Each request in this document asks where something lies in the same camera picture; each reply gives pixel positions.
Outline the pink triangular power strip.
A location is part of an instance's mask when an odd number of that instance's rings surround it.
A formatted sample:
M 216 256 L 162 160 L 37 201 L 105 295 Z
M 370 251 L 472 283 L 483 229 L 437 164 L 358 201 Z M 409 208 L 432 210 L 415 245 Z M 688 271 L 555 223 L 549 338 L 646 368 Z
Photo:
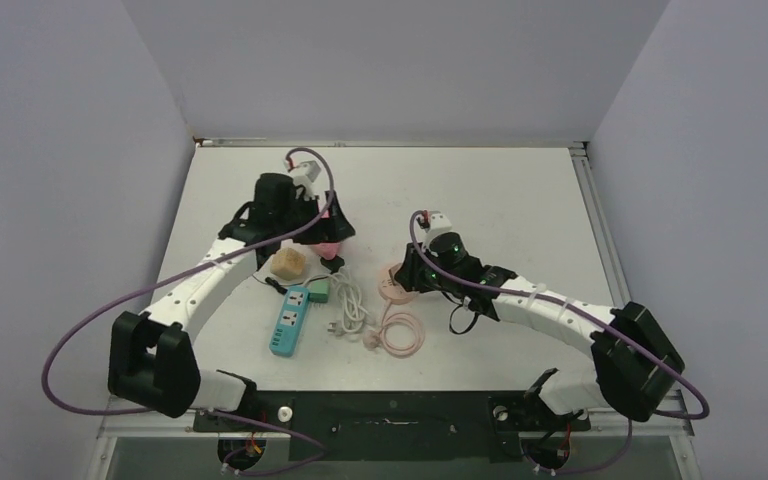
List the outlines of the pink triangular power strip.
M 324 226 L 324 216 L 319 220 L 318 225 Z M 323 244 L 318 244 L 318 245 L 312 245 L 311 249 L 312 249 L 312 251 L 315 254 L 319 255 L 320 257 L 325 258 L 326 260 L 332 260 L 332 259 L 334 259 L 338 255 L 338 252 L 339 252 L 339 249 L 340 249 L 340 243 L 341 242 L 330 243 L 330 244 L 323 243 Z

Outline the black plug with thin cable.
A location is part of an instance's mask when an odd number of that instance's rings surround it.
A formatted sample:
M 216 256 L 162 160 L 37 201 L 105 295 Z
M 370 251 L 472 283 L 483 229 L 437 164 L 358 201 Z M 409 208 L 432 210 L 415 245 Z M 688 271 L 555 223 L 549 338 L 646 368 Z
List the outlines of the black plug with thin cable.
M 269 275 L 255 274 L 253 279 L 262 285 L 273 288 L 280 294 L 285 294 L 290 287 L 310 286 L 316 281 L 328 279 L 338 273 L 345 265 L 345 259 L 340 255 L 333 258 L 319 257 L 316 262 L 307 264 L 302 273 L 293 279 L 283 279 L 273 273 Z

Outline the beige cube adapter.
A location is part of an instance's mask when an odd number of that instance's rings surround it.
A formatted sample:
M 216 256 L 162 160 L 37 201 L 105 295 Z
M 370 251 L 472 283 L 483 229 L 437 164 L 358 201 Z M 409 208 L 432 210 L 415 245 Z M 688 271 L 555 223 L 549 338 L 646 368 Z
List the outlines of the beige cube adapter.
M 270 273 L 283 280 L 295 280 L 303 275 L 307 258 L 291 247 L 278 250 L 272 257 Z

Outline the green plug adapter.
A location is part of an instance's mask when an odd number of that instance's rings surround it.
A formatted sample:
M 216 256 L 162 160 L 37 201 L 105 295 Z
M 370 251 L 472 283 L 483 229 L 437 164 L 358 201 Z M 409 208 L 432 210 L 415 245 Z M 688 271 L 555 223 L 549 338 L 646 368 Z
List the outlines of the green plug adapter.
M 307 285 L 309 301 L 317 304 L 325 304 L 330 297 L 330 281 L 327 278 L 313 280 Z

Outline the teal power strip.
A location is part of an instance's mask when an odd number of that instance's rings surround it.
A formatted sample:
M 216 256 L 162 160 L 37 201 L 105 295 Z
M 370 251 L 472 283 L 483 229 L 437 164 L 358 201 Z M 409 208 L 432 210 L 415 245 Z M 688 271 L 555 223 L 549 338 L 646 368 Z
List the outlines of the teal power strip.
M 308 313 L 310 290 L 303 286 L 287 289 L 279 309 L 269 350 L 279 357 L 292 357 Z

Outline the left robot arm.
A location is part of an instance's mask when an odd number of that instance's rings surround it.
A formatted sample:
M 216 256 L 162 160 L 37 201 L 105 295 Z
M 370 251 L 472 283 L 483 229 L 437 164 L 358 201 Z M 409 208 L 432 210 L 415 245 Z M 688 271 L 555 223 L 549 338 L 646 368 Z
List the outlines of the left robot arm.
M 261 175 L 253 199 L 219 230 L 194 268 L 174 276 L 173 288 L 142 312 L 116 318 L 109 392 L 171 418 L 189 409 L 219 410 L 230 428 L 249 428 L 258 415 L 258 403 L 249 396 L 255 383 L 228 371 L 200 368 L 194 340 L 284 240 L 316 245 L 342 242 L 354 234 L 334 189 L 317 195 L 300 174 Z

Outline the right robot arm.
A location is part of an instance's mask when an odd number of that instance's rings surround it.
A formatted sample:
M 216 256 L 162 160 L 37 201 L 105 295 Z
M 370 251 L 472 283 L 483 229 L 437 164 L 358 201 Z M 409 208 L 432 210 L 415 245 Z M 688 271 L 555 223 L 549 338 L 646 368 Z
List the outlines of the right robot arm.
M 564 297 L 512 270 L 482 264 L 457 233 L 442 234 L 430 247 L 407 245 L 390 276 L 406 291 L 442 292 L 465 301 L 478 317 L 530 328 L 591 360 L 577 371 L 553 367 L 528 389 L 525 414 L 539 428 L 593 408 L 646 422 L 685 368 L 643 305 L 612 307 Z

